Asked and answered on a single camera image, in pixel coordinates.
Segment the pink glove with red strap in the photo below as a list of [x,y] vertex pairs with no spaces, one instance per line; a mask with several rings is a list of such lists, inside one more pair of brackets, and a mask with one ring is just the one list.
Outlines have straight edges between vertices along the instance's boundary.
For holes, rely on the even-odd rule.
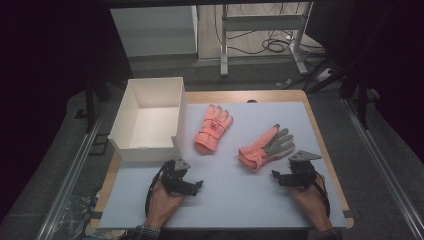
[[194,146],[202,154],[214,153],[218,142],[228,130],[233,118],[227,110],[210,104],[203,119],[202,126],[194,137]]

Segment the person's right hand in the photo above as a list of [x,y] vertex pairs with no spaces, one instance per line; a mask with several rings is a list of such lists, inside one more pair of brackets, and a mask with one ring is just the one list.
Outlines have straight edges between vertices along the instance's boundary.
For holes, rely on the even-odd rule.
[[296,187],[289,187],[288,190],[317,232],[324,232],[333,228],[327,216],[322,195],[316,187],[310,186],[304,191],[300,191]]

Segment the white power strip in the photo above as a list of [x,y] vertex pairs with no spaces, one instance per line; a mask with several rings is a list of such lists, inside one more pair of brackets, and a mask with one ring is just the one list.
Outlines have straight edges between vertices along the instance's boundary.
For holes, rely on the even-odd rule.
[[333,71],[330,68],[324,69],[321,73],[319,73],[316,77],[318,82],[322,82],[329,78],[332,75]]

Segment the white cardboard box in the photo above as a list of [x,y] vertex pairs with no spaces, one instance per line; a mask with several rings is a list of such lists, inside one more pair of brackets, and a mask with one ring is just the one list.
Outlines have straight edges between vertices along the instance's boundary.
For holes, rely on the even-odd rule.
[[182,77],[129,79],[109,140],[126,162],[180,155],[186,98]]

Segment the person's left hand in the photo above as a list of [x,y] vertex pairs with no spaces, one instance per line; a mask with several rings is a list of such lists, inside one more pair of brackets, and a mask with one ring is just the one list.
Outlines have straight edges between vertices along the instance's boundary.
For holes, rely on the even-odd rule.
[[161,229],[166,221],[175,213],[183,202],[184,195],[170,196],[163,184],[158,181],[152,191],[148,214],[144,226]]

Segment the grey metal desk frame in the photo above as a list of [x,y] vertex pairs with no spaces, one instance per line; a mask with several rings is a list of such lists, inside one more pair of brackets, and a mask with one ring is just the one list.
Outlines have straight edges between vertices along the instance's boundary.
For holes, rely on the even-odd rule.
[[294,43],[289,45],[289,50],[299,73],[306,75],[308,70],[300,55],[300,45],[311,7],[312,3],[307,2],[301,14],[228,16],[227,6],[223,5],[220,75],[223,77],[228,75],[227,32],[267,30],[294,30],[297,32]]

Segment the light blue table mat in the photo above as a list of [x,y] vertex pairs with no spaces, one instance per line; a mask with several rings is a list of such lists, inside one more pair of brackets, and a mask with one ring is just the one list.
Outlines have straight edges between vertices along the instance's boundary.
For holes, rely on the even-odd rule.
[[[321,156],[313,165],[328,172],[310,119],[301,102],[226,103],[224,109],[234,121],[218,143],[215,153],[200,154],[193,138],[200,129],[207,107],[186,104],[182,158],[191,167],[188,182],[203,180],[199,193],[186,197],[167,221],[169,229],[283,229],[305,228],[308,220],[286,188],[271,171],[286,173],[286,158],[252,171],[238,160],[238,149],[252,144],[275,124],[294,136],[295,147]],[[118,171],[115,184],[100,220],[103,228],[129,229],[145,220],[145,198],[152,178],[162,162],[126,162]]]

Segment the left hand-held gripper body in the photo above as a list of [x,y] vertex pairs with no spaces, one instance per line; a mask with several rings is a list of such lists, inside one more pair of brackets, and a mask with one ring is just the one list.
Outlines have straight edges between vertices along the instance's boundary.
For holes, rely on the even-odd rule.
[[171,159],[164,163],[161,182],[168,194],[182,194],[183,190],[191,189],[189,183],[183,180],[190,167],[183,159]]

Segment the white cabinet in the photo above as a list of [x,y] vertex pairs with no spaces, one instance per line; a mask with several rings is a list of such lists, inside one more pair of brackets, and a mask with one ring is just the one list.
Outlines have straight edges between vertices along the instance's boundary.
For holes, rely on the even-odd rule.
[[128,57],[197,52],[196,6],[111,9]]

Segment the metal floor rail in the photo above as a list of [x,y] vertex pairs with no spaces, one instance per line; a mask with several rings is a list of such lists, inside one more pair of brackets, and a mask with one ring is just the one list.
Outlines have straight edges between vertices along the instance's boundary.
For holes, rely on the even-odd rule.
[[345,106],[355,129],[364,143],[372,161],[376,165],[378,172],[385,182],[415,240],[424,240],[424,221],[419,215],[412,200],[401,187],[371,133],[358,120],[357,111],[354,105],[346,99],[342,99],[341,102]]
[[55,199],[46,215],[46,218],[41,225],[41,228],[35,240],[51,240],[54,235],[54,230],[64,212],[65,204],[68,201],[80,172],[85,164],[88,153],[97,135],[98,129],[103,121],[104,113],[107,109],[106,103],[101,103],[99,110],[96,113],[97,119],[94,122],[92,129],[85,134],[78,152],[71,162],[70,168],[67,171],[64,180],[55,196]]

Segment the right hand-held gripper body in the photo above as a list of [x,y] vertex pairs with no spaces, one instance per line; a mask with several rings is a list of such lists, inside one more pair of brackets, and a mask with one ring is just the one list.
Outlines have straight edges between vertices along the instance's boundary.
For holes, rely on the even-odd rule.
[[317,172],[311,161],[318,159],[321,159],[320,155],[303,150],[299,150],[289,157],[291,174],[289,175],[288,185],[290,187],[303,187],[304,189],[314,185],[317,179]]

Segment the dark metal stand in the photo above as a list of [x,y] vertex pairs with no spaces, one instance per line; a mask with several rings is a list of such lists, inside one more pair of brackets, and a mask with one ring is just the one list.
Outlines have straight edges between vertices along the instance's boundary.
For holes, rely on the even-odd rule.
[[357,92],[357,119],[365,129],[368,129],[367,104],[376,102],[376,99],[370,100],[368,98],[370,80],[368,68],[362,61],[355,60],[345,68],[344,76],[346,79],[343,81],[338,93],[342,98],[350,98],[354,92]]
[[86,132],[89,133],[96,122],[96,112],[94,96],[97,96],[100,102],[110,100],[111,93],[106,86],[106,79],[100,75],[89,75],[85,86],[86,110],[79,109],[75,115],[76,119],[86,119]]

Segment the pink glove with grey palm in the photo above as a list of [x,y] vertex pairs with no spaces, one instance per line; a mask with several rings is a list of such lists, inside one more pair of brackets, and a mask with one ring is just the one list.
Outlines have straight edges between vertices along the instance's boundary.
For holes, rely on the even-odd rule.
[[253,171],[258,171],[264,164],[279,160],[295,148],[294,136],[287,128],[275,124],[262,134],[250,146],[238,149],[238,160]]

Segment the clear plastic bag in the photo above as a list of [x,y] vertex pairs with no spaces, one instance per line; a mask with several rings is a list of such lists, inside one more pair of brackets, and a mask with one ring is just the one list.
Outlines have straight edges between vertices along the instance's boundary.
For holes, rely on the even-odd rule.
[[55,240],[83,240],[85,228],[96,202],[95,196],[71,195],[56,228]]

